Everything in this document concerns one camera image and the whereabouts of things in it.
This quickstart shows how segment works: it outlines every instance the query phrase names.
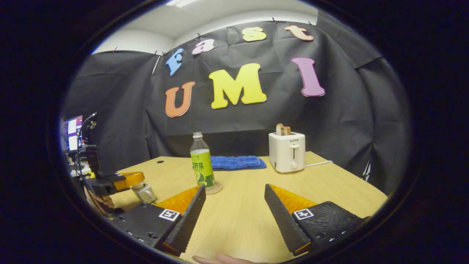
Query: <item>white cable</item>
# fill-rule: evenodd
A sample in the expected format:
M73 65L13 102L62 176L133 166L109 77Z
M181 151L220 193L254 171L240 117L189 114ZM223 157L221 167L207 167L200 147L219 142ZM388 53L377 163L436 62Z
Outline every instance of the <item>white cable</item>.
M315 163L315 164L305 165L305 167L315 166L315 165L321 165L321 164L326 164L326 163L329 163L329 162L334 163L334 162L332 162L332 160L328 160L328 161L319 162L319 163Z

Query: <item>wall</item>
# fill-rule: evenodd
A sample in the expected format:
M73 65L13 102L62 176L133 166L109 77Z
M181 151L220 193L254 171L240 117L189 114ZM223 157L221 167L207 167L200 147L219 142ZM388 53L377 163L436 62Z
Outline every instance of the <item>wall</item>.
M174 41L174 47L177 47L178 45L197 37L197 33L203 35L205 33L232 25L255 21L272 21L272 17L277 21L292 21L301 23L308 23L308 21L310 21L313 25L316 25L316 22L318 21L318 10L316 9L316 12L313 14L303 14L281 10L262 10L227 16L225 18L207 23L202 27L189 30L187 33Z
M94 53L117 50L133 50L158 54L172 49L174 40L166 36L143 30L119 30L96 48Z

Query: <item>foam letter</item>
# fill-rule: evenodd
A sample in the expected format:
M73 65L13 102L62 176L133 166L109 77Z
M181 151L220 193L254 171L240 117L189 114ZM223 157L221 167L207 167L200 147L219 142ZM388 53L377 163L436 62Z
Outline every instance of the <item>foam letter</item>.
M177 107L174 105L174 101L176 100L176 92L179 90L179 87L174 87L166 91L166 106L165 112L166 115L169 117L177 117L182 116L184 113L187 112L190 106L190 95L192 94L192 86L194 86L195 82L188 82L182 85L182 89L184 90L184 97L182 99L182 105Z
M192 54L197 55L202 52L213 50L213 48L215 47L213 43L215 43L213 39L207 39L207 40L197 43L196 48L192 51Z
M241 33L244 35L242 38L245 41L263 40L267 37L267 35L262 31L264 30L260 27L245 28L241 31Z
M323 96L325 90L319 85L318 77L313 68L314 60L310 58L293 58L292 62L298 66L301 78L303 78L301 93L304 96Z
M183 52L183 49L180 48L166 61L166 65L168 65L171 70L169 76L172 76L181 66L181 64L178 63L182 60L182 55L179 54L181 52Z
M313 36L308 36L303 33L304 31L306 31L306 29L304 28L299 28L295 25L291 25L291 26L286 27L285 29L290 30L293 33L293 35L299 39L308 40L308 41L311 41L314 39Z
M232 104L237 104L241 90L244 95L241 101L245 104L260 103L267 100L267 95L262 92L257 71L261 66L257 63L243 65L238 72L236 80L233 80L226 70L212 72L208 78L213 80L213 103L212 108L223 108L228 105L223 92L228 96Z

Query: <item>letter m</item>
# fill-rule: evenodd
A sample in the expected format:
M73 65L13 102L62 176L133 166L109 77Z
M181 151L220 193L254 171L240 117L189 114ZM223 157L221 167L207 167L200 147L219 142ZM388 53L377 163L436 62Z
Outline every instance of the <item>letter m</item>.
M267 95L262 92L259 83L257 71L261 66L257 63L243 65L238 72L236 80L227 73L226 70L212 72L208 78L213 80L213 103L212 108L218 109L228 105L223 93L228 96L230 102L234 105L238 103L241 90L244 89L244 95L241 101L245 104L259 103L267 100Z

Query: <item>white ceiling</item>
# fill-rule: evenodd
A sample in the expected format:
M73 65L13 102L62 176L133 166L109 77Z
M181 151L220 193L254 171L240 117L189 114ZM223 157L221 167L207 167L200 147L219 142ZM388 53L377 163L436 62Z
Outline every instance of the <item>white ceiling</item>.
M306 14L317 12L299 0L197 0L182 8L162 5L122 29L150 31L177 39L192 29L226 16L269 9Z

